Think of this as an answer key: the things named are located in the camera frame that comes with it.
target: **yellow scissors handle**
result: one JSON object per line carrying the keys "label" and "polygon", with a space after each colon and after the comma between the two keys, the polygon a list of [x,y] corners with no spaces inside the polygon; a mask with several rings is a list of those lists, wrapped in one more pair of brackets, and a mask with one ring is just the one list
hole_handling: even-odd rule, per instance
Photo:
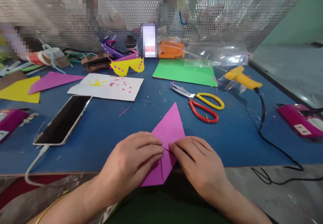
{"label": "yellow scissors handle", "polygon": [[[211,98],[214,98],[216,101],[218,101],[218,102],[219,102],[220,106],[217,106],[217,105],[215,105],[215,104],[212,104],[210,101],[206,100],[206,99],[205,99],[205,98],[203,98],[202,96],[209,96],[209,97],[211,97]],[[209,93],[198,93],[198,94],[196,95],[196,97],[197,97],[198,99],[202,100],[204,103],[206,103],[206,104],[210,105],[212,108],[215,108],[215,109],[217,109],[217,110],[223,110],[223,109],[224,109],[224,103],[223,103],[223,101],[222,101],[219,97],[217,97],[217,96],[215,96],[215,95],[213,95],[213,94],[209,94]]]}

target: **hand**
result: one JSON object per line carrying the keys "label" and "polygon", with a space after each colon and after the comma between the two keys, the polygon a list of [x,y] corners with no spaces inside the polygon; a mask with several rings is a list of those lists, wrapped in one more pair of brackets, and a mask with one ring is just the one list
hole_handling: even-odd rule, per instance
{"label": "hand", "polygon": [[149,132],[120,141],[94,181],[103,205],[117,203],[137,188],[163,152],[162,142]]}
{"label": "hand", "polygon": [[212,147],[199,137],[187,136],[170,144],[170,149],[199,195],[216,206],[231,183],[220,157]]}

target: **scissors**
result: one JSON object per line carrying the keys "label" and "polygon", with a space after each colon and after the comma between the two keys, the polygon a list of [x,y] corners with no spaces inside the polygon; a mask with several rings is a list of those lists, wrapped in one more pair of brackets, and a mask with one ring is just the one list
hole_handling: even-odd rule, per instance
{"label": "scissors", "polygon": [[[215,108],[215,109],[217,109],[217,110],[223,110],[223,109],[224,109],[224,103],[223,103],[223,101],[222,101],[219,97],[217,97],[217,96],[215,96],[215,95],[213,95],[213,94],[209,94],[209,93],[197,93],[197,94],[191,94],[191,93],[187,92],[184,88],[181,88],[181,87],[179,87],[179,86],[177,86],[177,85],[175,85],[175,84],[171,84],[170,88],[171,88],[171,89],[173,89],[174,91],[176,91],[176,92],[178,92],[178,93],[180,93],[180,94],[182,94],[182,95],[184,95],[184,96],[188,97],[188,98],[190,99],[190,101],[189,101],[188,103],[189,103],[189,105],[190,105],[190,107],[191,107],[191,109],[192,109],[193,113],[194,113],[194,114],[195,114],[195,115],[196,115],[200,120],[202,120],[202,121],[204,121],[204,122],[208,122],[208,123],[216,123],[216,122],[218,122],[218,120],[219,120],[219,116],[218,116],[218,114],[217,114],[217,113],[215,113],[214,111],[210,110],[209,108],[206,108],[205,106],[203,106],[203,105],[201,105],[201,104],[199,104],[199,103],[196,103],[196,102],[193,100],[193,98],[194,98],[194,97],[197,97],[198,99],[202,100],[204,103],[208,104],[208,105],[209,105],[209,106],[211,106],[212,108]],[[206,99],[205,99],[205,98],[203,98],[202,96],[209,96],[209,97],[211,97],[211,98],[214,98],[216,101],[218,101],[218,102],[219,102],[220,106],[217,106],[217,105],[215,105],[215,104],[212,104],[210,101],[206,100]],[[196,109],[195,109],[195,107],[194,107],[194,106],[199,107],[199,108],[203,109],[204,111],[208,112],[209,114],[211,114],[211,115],[214,117],[214,119],[213,119],[213,120],[212,120],[212,119],[207,119],[207,118],[205,118],[205,117],[201,116],[201,115],[196,111]]]}

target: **white charging cable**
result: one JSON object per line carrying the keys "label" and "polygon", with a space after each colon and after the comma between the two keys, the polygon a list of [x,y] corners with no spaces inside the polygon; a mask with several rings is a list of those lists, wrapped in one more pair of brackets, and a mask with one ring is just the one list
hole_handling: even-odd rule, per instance
{"label": "white charging cable", "polygon": [[45,184],[40,184],[40,183],[32,182],[29,179],[29,173],[30,173],[31,169],[33,168],[33,166],[36,164],[36,162],[41,158],[42,155],[44,155],[44,153],[48,150],[49,147],[50,147],[49,145],[44,145],[43,148],[40,150],[38,156],[35,158],[35,160],[32,162],[32,164],[27,169],[27,171],[25,173],[25,181],[28,184],[34,185],[34,186],[39,186],[39,187],[45,186]]}

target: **green wall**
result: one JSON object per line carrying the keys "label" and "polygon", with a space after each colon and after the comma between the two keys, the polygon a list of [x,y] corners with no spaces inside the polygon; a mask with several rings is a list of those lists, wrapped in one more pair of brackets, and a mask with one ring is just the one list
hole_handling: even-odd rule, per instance
{"label": "green wall", "polygon": [[299,0],[263,44],[309,44],[323,40],[323,0]]}

